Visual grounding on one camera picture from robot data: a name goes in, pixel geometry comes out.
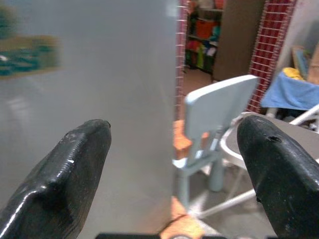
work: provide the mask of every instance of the light blue chair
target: light blue chair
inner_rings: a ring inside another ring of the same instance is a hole
[[[189,177],[206,165],[212,165],[208,187],[223,187],[222,156],[218,148],[221,136],[231,121],[242,113],[256,89],[258,78],[245,75],[218,82],[193,92],[185,98],[184,134],[192,141],[187,158],[173,160],[177,168],[177,197],[188,210]],[[206,148],[201,148],[203,133],[208,132]]]

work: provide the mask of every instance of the gray table top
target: gray table top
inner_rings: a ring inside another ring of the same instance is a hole
[[[292,125],[279,119],[270,118],[264,115],[258,115],[268,119],[279,129],[296,140],[314,159],[319,159],[319,133],[315,133],[300,126]],[[226,145],[230,150],[240,154],[237,144],[237,127],[233,128],[232,132],[226,139]]]

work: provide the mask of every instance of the chair leg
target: chair leg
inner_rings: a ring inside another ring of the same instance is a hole
[[[177,177],[177,198],[180,203],[188,211],[189,201],[189,177],[185,175],[178,175]]]
[[[241,181],[241,179],[242,179],[242,177],[243,177],[243,175],[244,175],[244,172],[245,172],[245,169],[239,168],[239,171],[238,171],[238,173],[237,173],[235,182],[234,182],[232,188],[230,189],[229,194],[228,194],[228,196],[226,197],[226,200],[225,200],[225,201],[227,201],[227,200],[231,199],[232,197],[234,197],[235,193],[236,193],[237,190],[238,190],[239,183],[240,183],[240,181]]]
[[[223,188],[224,182],[224,167],[223,159],[219,157],[213,162],[209,178],[208,178],[208,188],[211,191],[219,192]]]
[[[218,213],[218,212],[223,211],[227,208],[241,204],[241,203],[243,203],[251,198],[254,198],[255,196],[256,196],[255,190],[251,189],[251,190],[247,191],[246,193],[240,194],[240,195],[238,195],[238,196],[236,196],[236,197],[234,197],[226,202],[223,202],[223,203],[221,203],[221,204],[219,204],[211,209],[208,209],[204,212],[197,214],[197,217],[199,219],[206,218],[212,214]]]

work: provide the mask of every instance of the floor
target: floor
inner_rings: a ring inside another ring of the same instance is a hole
[[[210,75],[200,70],[186,69],[183,97],[189,92],[209,84],[211,84]],[[183,116],[183,113],[184,108],[181,109],[181,116]],[[207,190],[206,181],[209,169],[194,174],[190,179],[191,212],[200,212],[223,202],[232,186],[238,169],[236,166],[226,164],[224,188],[218,193]],[[237,194],[248,191],[251,188],[251,181],[248,173],[246,173]],[[209,216],[203,219],[203,222],[229,239],[240,236],[264,239],[265,236],[275,235],[262,206],[255,199]]]

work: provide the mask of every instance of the blue tablecloth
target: blue tablecloth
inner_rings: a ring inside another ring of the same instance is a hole
[[[261,101],[266,108],[309,110],[319,104],[319,85],[287,77],[281,72]]]

